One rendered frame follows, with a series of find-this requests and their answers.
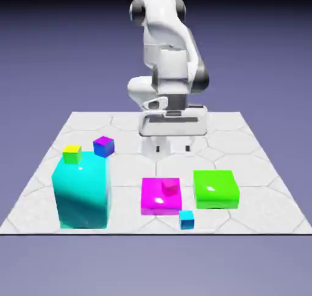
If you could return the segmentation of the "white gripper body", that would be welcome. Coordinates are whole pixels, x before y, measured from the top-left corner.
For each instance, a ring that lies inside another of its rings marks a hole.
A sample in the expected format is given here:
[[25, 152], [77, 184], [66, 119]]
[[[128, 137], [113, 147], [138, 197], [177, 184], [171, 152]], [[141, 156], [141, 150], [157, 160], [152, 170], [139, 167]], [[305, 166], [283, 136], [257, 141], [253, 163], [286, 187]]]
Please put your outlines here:
[[207, 133], [208, 110], [190, 105], [184, 110], [144, 110], [138, 130], [143, 137], [200, 136]]

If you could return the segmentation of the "small magenta cube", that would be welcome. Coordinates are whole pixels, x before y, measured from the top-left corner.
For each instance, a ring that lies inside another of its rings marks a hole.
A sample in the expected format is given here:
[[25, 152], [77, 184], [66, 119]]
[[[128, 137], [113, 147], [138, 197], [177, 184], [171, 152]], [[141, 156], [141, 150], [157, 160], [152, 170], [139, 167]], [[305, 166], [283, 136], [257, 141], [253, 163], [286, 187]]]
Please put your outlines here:
[[161, 190], [164, 195], [172, 196], [179, 192], [180, 181], [179, 178], [163, 178], [161, 180]]

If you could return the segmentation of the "small purple cube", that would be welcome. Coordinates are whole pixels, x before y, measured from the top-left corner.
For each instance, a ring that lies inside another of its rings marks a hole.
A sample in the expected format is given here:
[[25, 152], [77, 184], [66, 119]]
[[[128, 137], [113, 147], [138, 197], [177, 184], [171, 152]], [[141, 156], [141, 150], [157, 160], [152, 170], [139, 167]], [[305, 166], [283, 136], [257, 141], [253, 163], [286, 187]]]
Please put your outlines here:
[[112, 138], [102, 136], [93, 141], [93, 151], [100, 157], [108, 157], [115, 152], [115, 142]]

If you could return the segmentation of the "small cyan cube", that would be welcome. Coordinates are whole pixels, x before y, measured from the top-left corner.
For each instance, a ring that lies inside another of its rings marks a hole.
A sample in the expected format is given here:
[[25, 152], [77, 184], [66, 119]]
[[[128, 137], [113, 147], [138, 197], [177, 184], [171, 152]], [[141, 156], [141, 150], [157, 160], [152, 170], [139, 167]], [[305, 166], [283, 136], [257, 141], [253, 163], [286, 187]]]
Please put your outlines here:
[[179, 223], [181, 230], [188, 230], [194, 228], [194, 214], [193, 211], [182, 210], [179, 211]]

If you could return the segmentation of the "small yellow cube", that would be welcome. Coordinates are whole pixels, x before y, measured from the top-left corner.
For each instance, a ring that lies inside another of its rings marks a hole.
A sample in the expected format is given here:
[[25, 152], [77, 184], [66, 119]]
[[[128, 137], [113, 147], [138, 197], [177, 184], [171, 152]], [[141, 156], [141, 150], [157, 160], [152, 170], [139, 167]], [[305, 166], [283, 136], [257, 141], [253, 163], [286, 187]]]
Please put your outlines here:
[[67, 145], [63, 150], [65, 164], [78, 165], [82, 160], [82, 147], [80, 145]]

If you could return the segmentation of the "large magenta box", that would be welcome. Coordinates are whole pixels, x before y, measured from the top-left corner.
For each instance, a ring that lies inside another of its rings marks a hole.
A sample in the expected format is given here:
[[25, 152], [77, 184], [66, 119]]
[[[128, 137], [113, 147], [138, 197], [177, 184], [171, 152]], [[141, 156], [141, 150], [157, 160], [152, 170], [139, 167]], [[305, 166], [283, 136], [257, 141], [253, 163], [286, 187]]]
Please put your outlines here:
[[166, 196], [161, 190], [163, 178], [143, 178], [141, 185], [142, 215], [178, 215], [182, 210], [181, 188], [172, 196]]

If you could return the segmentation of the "large green box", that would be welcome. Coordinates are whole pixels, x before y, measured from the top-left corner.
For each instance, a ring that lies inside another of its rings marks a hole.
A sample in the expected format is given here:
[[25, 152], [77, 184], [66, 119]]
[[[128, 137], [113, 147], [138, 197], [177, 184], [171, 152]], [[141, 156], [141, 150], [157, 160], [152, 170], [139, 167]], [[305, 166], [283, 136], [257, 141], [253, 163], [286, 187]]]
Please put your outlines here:
[[239, 187], [231, 170], [193, 171], [197, 209], [237, 209]]

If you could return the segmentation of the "large cyan box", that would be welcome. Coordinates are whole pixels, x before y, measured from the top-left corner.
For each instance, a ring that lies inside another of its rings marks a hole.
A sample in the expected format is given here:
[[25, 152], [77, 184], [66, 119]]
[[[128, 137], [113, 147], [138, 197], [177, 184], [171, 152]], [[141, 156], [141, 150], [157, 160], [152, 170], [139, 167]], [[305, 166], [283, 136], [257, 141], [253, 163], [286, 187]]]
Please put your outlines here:
[[84, 151], [79, 164], [58, 162], [52, 176], [62, 229], [104, 229], [112, 205], [110, 159]]

